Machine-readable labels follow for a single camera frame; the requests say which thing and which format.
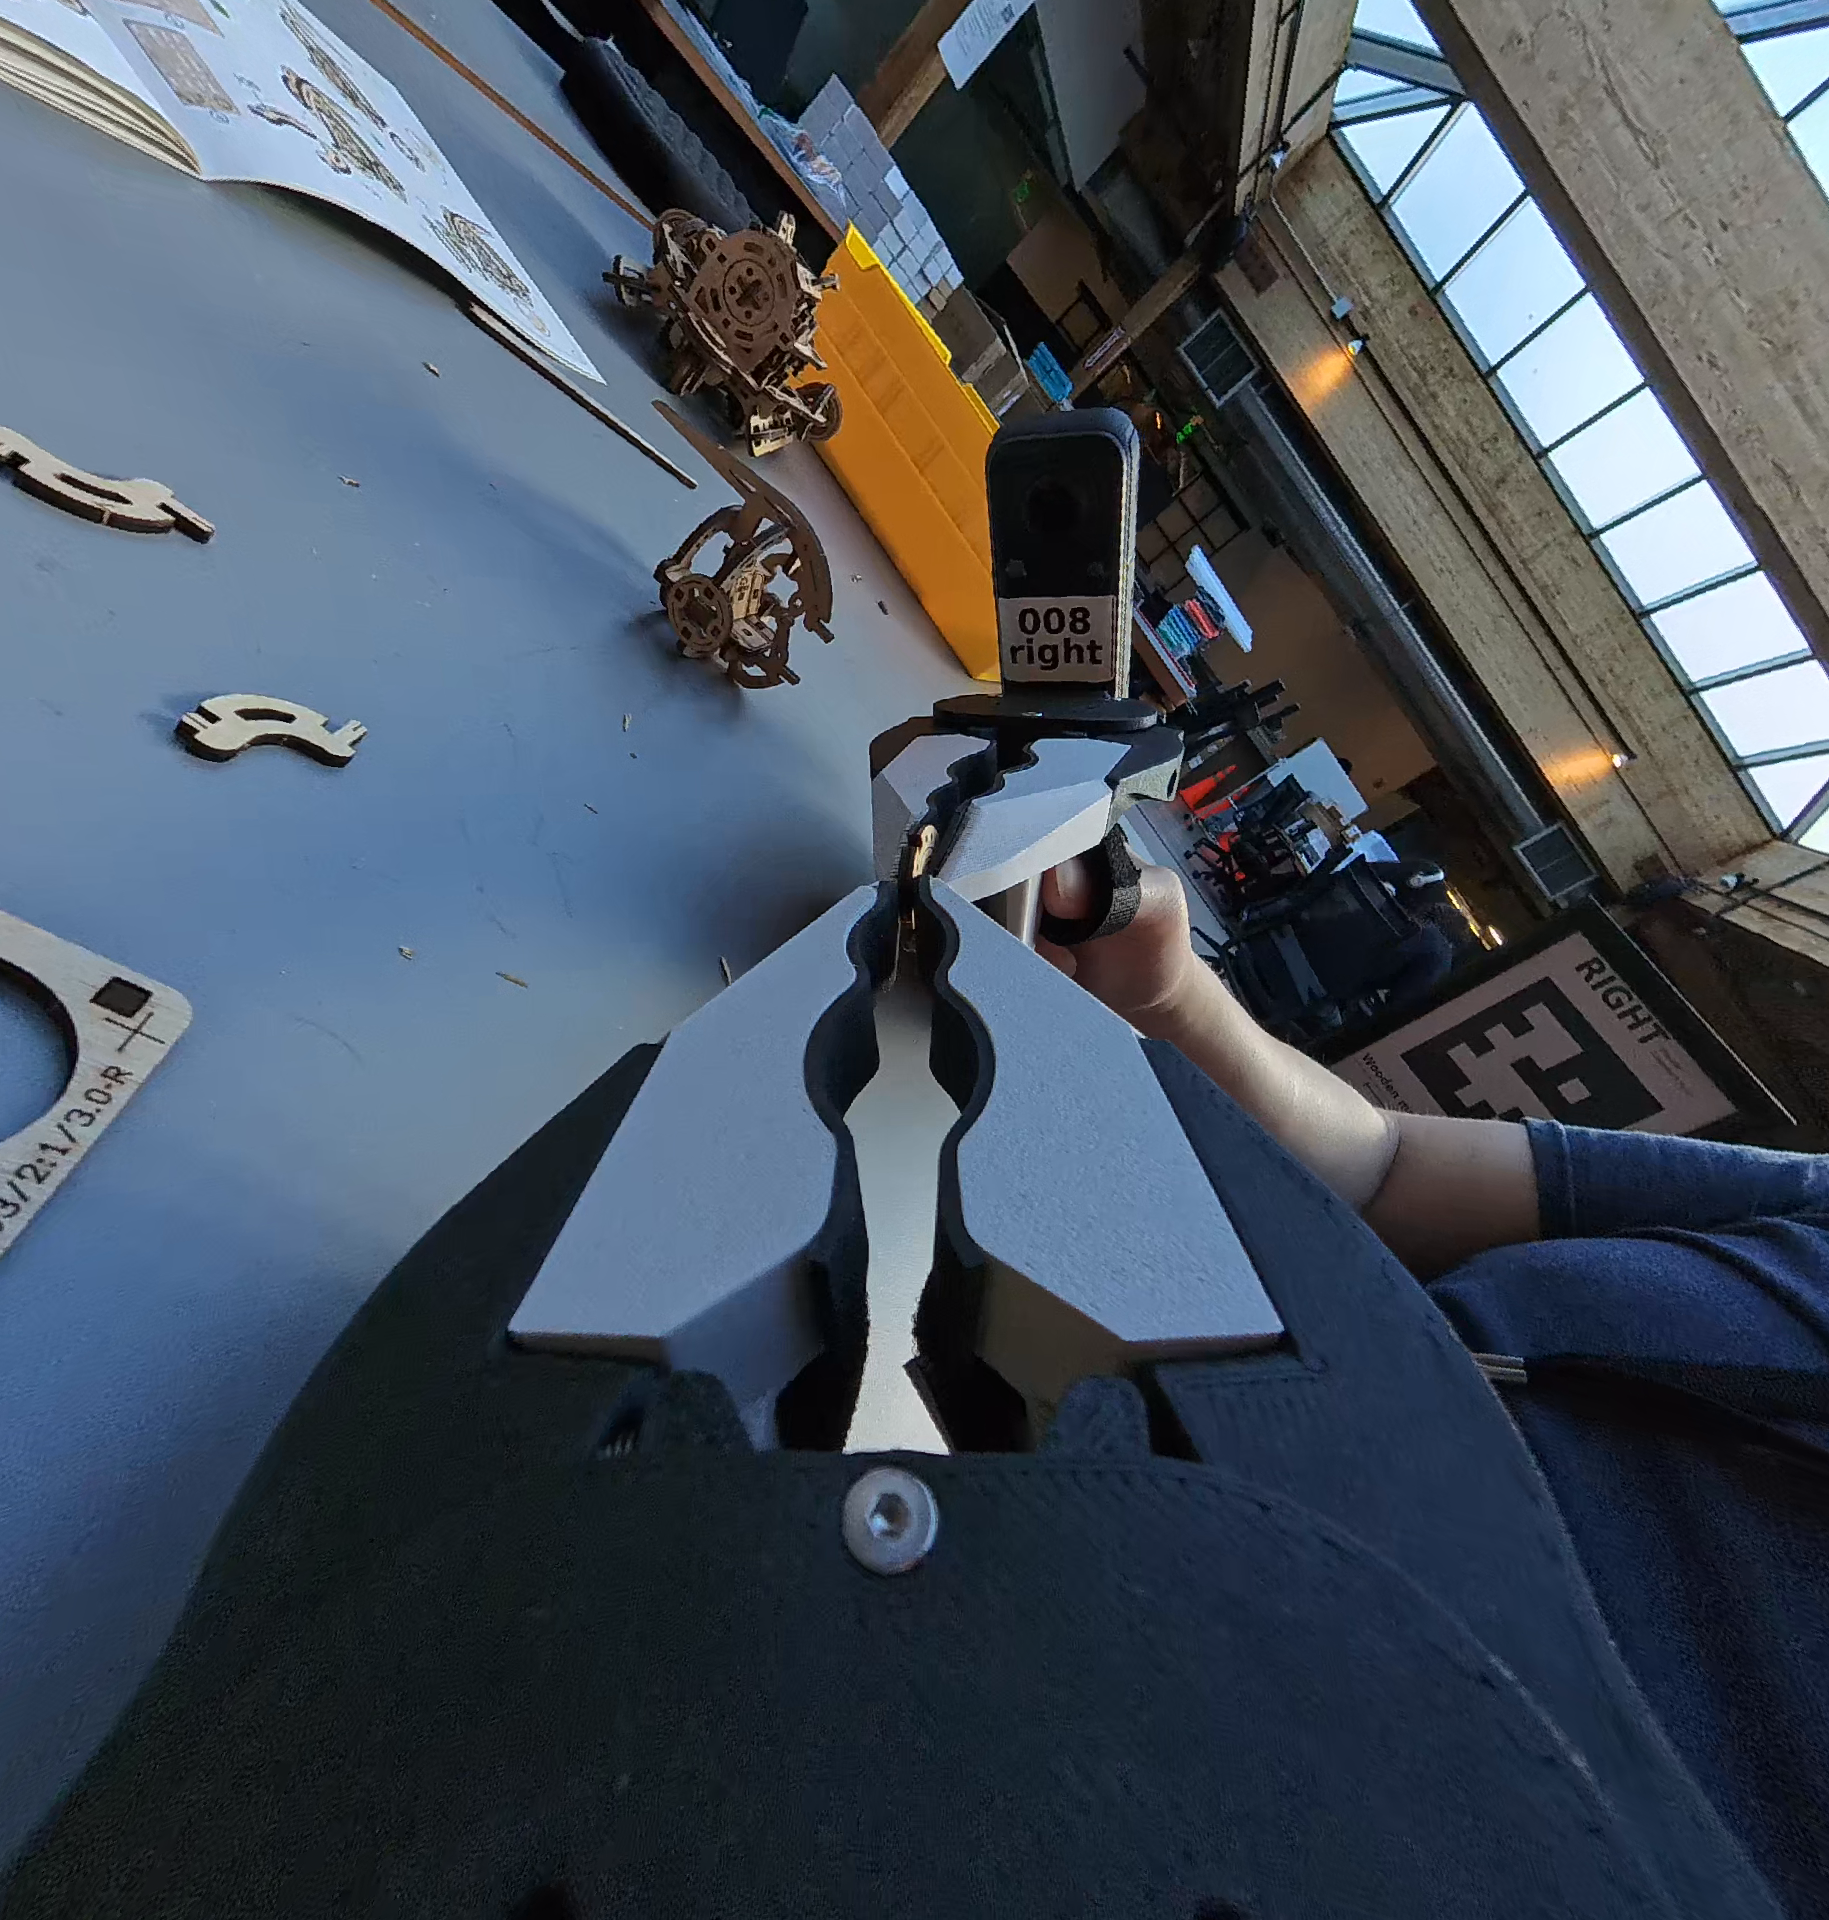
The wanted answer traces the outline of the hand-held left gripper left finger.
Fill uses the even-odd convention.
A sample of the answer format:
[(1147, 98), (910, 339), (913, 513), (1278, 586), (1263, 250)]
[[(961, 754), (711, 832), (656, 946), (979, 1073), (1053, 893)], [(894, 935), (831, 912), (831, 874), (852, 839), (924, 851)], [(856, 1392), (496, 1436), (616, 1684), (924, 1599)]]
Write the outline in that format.
[(845, 1113), (877, 1069), (875, 993), (867, 883), (672, 1028), (512, 1341), (708, 1375), (756, 1444), (840, 1444), (870, 1319)]

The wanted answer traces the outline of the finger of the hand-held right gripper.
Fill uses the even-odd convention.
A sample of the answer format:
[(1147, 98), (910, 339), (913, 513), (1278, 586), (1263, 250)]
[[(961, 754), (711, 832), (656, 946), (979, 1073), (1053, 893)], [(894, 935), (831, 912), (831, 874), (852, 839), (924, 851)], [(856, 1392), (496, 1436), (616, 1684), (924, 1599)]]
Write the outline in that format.
[(900, 880), (911, 873), (907, 847), (932, 832), (924, 873), (938, 873), (956, 819), (993, 777), (992, 746), (904, 746), (874, 775), (874, 874)]
[(1108, 774), (1128, 754), (1120, 737), (1044, 737), (1024, 764), (964, 804), (936, 861), (936, 883), (988, 899), (1093, 849), (1112, 828)]

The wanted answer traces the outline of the small wooden model piece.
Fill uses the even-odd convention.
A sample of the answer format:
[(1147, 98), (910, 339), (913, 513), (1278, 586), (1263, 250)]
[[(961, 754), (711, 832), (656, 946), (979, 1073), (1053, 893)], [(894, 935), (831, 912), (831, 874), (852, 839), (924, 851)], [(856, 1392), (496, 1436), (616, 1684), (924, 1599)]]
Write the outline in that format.
[(939, 828), (926, 819), (910, 826), (902, 836), (894, 858), (894, 947), (890, 984), (894, 988), (918, 988), (926, 982), (926, 922), (929, 922), (929, 883), (926, 871), (933, 861), (939, 839)]

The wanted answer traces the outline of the wooden model with large gear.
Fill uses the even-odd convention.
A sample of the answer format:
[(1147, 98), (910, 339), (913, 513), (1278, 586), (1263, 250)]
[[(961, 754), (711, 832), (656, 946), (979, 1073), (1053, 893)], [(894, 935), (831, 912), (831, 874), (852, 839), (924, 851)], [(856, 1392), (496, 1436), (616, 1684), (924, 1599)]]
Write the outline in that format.
[(713, 397), (753, 459), (790, 443), (823, 443), (843, 402), (815, 347), (820, 301), (837, 276), (795, 246), (797, 218), (735, 232), (670, 208), (652, 226), (652, 259), (614, 258), (604, 274), (623, 307), (648, 307), (677, 397)]

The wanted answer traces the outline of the yellow plastic bin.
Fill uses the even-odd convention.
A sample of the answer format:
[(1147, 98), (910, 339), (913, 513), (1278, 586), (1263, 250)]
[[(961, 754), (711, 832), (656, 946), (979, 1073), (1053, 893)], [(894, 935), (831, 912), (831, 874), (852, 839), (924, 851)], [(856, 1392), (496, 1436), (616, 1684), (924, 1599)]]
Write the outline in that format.
[(820, 457), (961, 669), (996, 684), (985, 459), (998, 421), (856, 228), (829, 274), (813, 347), (842, 423)]

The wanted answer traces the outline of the stack of grey boxes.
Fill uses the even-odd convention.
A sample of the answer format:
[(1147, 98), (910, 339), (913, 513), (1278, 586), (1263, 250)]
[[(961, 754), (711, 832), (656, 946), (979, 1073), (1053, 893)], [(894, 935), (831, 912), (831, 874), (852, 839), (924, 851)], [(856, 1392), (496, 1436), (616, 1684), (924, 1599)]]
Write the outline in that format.
[(902, 294), (933, 321), (961, 286), (938, 226), (874, 122), (831, 78), (784, 139), (797, 175), (842, 228), (855, 228)]

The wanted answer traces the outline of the black-white marker sign board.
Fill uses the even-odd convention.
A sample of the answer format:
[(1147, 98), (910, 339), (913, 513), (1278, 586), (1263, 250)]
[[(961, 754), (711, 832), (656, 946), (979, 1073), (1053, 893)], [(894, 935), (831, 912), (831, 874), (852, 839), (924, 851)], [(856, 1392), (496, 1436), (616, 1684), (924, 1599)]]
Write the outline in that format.
[(1753, 1139), (1793, 1115), (1597, 905), (1491, 953), (1329, 1059), (1381, 1108)]

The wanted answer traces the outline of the white paper notice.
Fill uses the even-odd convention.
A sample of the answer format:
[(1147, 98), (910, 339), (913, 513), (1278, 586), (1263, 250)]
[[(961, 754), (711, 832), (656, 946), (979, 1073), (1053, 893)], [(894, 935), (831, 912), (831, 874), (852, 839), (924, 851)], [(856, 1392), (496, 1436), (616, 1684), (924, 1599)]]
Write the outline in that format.
[(1009, 32), (1034, 8), (1028, 0), (958, 3), (938, 36), (938, 58), (948, 84), (965, 88)]

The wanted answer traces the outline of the glass skylight roof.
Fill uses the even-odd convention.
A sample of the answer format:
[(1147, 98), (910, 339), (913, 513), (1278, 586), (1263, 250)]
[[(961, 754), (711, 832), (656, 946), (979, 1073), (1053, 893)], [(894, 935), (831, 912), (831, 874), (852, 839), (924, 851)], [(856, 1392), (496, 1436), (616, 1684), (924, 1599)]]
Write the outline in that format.
[(1415, 4), (1358, 4), (1331, 132), (1770, 828), (1829, 856), (1829, 669)]

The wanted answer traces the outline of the laser-cut plywood sheet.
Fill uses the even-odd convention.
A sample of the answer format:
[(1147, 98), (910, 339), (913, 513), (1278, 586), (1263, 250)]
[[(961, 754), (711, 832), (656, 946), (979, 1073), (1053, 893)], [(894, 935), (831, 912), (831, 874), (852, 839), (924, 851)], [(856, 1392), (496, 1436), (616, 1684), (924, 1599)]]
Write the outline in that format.
[(61, 1089), (0, 1137), (0, 1261), (108, 1133), (193, 1022), (183, 994), (0, 910), (0, 972), (36, 999), (66, 1044)]

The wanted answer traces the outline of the short curved wooden part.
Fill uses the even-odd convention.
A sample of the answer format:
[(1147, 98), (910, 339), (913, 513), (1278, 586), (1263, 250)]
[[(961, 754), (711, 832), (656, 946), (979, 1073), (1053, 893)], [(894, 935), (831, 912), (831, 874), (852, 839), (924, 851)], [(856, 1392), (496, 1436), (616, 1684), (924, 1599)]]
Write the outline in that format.
[(245, 751), (282, 747), (317, 764), (349, 764), (365, 737), (362, 723), (331, 725), (314, 708), (260, 693), (218, 693), (200, 699), (175, 725), (182, 746), (210, 763)]

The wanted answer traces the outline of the person's navy sweatshirt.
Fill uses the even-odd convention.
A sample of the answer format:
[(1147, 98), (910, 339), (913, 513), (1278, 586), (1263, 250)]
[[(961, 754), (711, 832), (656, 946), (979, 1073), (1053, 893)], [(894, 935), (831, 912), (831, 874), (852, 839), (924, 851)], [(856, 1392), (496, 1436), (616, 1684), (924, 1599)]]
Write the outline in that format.
[(1829, 1212), (1551, 1241), (1435, 1300), (1505, 1388), (1609, 1638), (1790, 1916), (1829, 1916)]

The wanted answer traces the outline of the printed instruction booklet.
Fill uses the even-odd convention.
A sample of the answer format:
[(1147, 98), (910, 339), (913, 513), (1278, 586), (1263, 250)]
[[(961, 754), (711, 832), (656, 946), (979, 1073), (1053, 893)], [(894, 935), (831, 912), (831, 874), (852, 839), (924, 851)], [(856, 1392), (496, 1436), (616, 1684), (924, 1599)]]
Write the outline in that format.
[(200, 181), (314, 198), (392, 234), (533, 347), (604, 381), (420, 118), (296, 3), (79, 3), (105, 26)]

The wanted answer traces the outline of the long curved wooden part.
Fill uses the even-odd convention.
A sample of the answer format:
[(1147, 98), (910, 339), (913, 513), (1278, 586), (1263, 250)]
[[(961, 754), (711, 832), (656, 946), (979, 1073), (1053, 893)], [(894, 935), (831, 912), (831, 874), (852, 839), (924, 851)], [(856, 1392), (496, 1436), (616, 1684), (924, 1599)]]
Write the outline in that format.
[(166, 484), (146, 475), (115, 478), (90, 471), (5, 426), (0, 426), (0, 471), (5, 471), (21, 492), (93, 524), (132, 534), (179, 531), (198, 543), (213, 538), (213, 524)]

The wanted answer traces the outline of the stack of plywood sheets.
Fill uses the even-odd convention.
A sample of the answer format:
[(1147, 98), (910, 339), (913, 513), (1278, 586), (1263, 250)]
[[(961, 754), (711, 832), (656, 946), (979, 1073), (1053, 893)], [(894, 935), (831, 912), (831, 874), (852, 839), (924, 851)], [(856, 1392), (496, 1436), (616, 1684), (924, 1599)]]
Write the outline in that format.
[(0, 3), (0, 82), (200, 177), (194, 151), (86, 4)]

